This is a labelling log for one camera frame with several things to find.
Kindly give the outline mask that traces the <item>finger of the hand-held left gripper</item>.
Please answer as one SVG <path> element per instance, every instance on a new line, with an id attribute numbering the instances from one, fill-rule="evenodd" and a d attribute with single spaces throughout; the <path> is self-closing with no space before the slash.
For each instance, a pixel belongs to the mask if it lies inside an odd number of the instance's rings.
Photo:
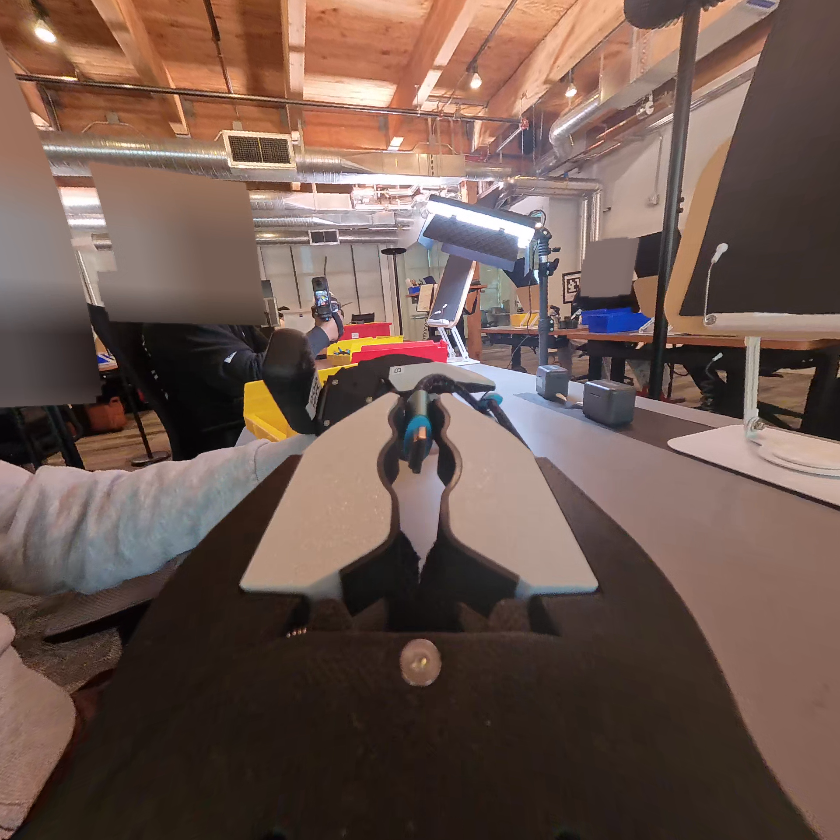
<path id="1" fill-rule="evenodd" d="M 440 383 L 443 380 L 462 385 L 469 393 L 491 392 L 496 384 L 477 371 L 477 365 L 453 365 L 442 362 L 421 362 L 400 364 L 391 367 L 387 381 L 396 392 L 407 394 L 416 389 L 428 389 L 428 383 Z"/>

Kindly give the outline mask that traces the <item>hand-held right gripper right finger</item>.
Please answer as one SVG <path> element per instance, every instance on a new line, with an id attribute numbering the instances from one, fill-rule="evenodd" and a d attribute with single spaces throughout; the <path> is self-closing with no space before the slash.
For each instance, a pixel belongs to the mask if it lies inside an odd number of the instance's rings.
<path id="1" fill-rule="evenodd" d="M 594 593 L 598 581 L 532 451 L 443 394 L 433 405 L 444 484 L 423 589 L 442 599 Z"/>

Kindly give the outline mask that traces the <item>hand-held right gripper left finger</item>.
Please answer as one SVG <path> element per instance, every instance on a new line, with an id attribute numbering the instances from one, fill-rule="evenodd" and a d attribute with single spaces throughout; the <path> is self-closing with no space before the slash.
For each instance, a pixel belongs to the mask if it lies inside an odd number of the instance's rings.
<path id="1" fill-rule="evenodd" d="M 239 583 L 311 601 L 411 595 L 419 560 L 402 533 L 393 484 L 403 401 L 379 397 L 303 453 Z"/>

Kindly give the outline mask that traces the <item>large yellow plastic bin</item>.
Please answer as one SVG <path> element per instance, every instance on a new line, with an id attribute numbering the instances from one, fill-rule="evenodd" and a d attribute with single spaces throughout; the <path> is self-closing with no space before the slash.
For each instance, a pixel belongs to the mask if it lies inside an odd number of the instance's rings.
<path id="1" fill-rule="evenodd" d="M 310 419 L 317 415 L 320 392 L 328 378 L 337 374 L 340 368 L 334 366 L 317 372 L 318 379 L 311 384 L 306 406 L 306 413 Z M 245 385 L 244 420 L 245 428 L 257 439 L 279 442 L 297 434 L 264 381 L 252 381 Z"/>

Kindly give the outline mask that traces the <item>person's left forearm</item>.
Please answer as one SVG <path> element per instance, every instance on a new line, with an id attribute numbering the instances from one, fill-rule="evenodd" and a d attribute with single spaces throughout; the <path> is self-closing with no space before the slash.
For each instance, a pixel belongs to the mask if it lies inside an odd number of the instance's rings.
<path id="1" fill-rule="evenodd" d="M 256 440 L 136 471 L 2 462 L 1 586 L 91 594 L 190 551 L 314 436 Z"/>

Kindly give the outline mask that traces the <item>small yellow plastic bin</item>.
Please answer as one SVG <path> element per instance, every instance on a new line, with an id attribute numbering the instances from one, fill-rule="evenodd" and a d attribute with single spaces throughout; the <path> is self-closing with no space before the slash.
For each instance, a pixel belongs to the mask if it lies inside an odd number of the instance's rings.
<path id="1" fill-rule="evenodd" d="M 403 342 L 402 335 L 388 335 L 377 337 L 363 337 L 357 339 L 342 339 L 336 343 L 331 344 L 327 350 L 325 358 L 329 362 L 329 366 L 341 366 L 343 364 L 351 364 L 352 357 L 355 353 L 362 351 L 368 347 L 378 347 L 381 345 L 394 345 Z"/>

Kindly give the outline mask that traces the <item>white tilted board stand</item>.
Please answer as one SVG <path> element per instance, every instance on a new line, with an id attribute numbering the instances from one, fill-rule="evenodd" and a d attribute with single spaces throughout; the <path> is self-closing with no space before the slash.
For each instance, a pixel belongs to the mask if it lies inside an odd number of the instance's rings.
<path id="1" fill-rule="evenodd" d="M 427 317 L 427 326 L 436 330 L 438 337 L 444 341 L 448 350 L 447 362 L 452 365 L 478 363 L 478 360 L 469 357 L 466 344 L 458 331 L 475 267 L 474 260 L 454 255 L 448 258 Z"/>

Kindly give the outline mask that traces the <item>black floor lamp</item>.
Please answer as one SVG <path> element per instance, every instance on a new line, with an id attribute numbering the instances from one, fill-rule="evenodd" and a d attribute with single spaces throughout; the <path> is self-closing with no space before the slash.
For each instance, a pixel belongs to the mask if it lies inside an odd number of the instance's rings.
<path id="1" fill-rule="evenodd" d="M 404 288 L 400 278 L 400 271 L 399 271 L 399 260 L 402 256 L 406 253 L 406 249 L 404 247 L 392 245 L 390 247 L 385 247 L 381 250 L 381 254 L 391 261 L 391 269 L 392 269 L 392 290 L 394 292 L 393 295 L 393 312 L 396 318 L 396 326 L 398 327 L 399 335 L 405 338 L 406 331 L 404 328 L 404 321 L 403 321 L 403 299 L 404 299 Z"/>

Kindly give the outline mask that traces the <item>black light stand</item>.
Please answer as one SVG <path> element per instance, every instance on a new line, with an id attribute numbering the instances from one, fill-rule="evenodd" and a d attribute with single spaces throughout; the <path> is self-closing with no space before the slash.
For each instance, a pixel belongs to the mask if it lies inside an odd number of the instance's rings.
<path id="1" fill-rule="evenodd" d="M 549 363 L 550 314 L 549 314 L 549 288 L 550 279 L 559 265 L 559 258 L 552 257 L 552 254 L 559 253 L 559 248 L 552 248 L 550 240 L 551 232 L 544 223 L 537 223 L 533 237 L 535 254 L 537 256 L 536 277 L 539 283 L 539 346 L 538 359 L 539 367 Z"/>

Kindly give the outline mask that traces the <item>large grey cube charger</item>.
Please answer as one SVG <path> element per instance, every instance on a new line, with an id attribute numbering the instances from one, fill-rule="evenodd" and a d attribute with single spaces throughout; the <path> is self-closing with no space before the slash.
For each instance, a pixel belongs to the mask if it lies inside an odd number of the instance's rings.
<path id="1" fill-rule="evenodd" d="M 581 410 L 596 423 L 623 427 L 634 420 L 636 395 L 635 388 L 624 382 L 587 381 L 583 385 Z"/>

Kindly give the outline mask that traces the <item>studio light panel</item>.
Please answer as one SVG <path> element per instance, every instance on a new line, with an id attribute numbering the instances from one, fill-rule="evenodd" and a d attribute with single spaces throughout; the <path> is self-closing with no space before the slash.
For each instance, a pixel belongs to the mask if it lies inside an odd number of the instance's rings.
<path id="1" fill-rule="evenodd" d="M 550 256 L 551 233 L 535 217 L 462 203 L 432 195 L 426 204 L 418 242 L 427 249 L 438 243 L 443 252 L 513 271 L 520 251 L 535 246 L 538 259 Z"/>

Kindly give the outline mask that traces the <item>blue plastic bin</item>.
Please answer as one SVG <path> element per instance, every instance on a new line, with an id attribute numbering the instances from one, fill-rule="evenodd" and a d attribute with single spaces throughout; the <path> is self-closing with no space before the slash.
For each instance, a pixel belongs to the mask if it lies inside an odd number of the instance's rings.
<path id="1" fill-rule="evenodd" d="M 650 320 L 631 308 L 596 309 L 581 314 L 581 326 L 595 334 L 638 333 Z"/>

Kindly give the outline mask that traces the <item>white vent grille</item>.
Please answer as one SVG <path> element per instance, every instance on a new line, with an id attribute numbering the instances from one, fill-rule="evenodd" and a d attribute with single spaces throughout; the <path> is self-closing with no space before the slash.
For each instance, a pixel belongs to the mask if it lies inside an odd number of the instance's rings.
<path id="1" fill-rule="evenodd" d="M 292 137 L 283 133 L 224 130 L 219 133 L 233 169 L 295 171 Z"/>

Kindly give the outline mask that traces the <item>black board with cardboard backing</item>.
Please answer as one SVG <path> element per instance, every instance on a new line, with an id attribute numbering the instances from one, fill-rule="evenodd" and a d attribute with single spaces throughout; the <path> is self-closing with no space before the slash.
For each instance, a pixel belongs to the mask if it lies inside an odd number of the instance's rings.
<path id="1" fill-rule="evenodd" d="M 839 2 L 780 2 L 696 184 L 665 297 L 676 332 L 838 337 L 838 93 Z"/>

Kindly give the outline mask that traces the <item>silver ventilation duct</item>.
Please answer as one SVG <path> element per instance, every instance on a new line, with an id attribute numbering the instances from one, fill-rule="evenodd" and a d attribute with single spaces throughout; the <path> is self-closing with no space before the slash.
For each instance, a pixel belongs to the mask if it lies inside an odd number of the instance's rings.
<path id="1" fill-rule="evenodd" d="M 92 133 L 38 131 L 50 170 L 88 176 L 91 164 L 143 167 L 240 182 L 303 182 L 385 186 L 446 186 L 504 181 L 508 166 L 470 161 L 462 154 L 328 150 L 293 144 L 295 171 L 233 169 L 222 140 L 119 139 Z"/>

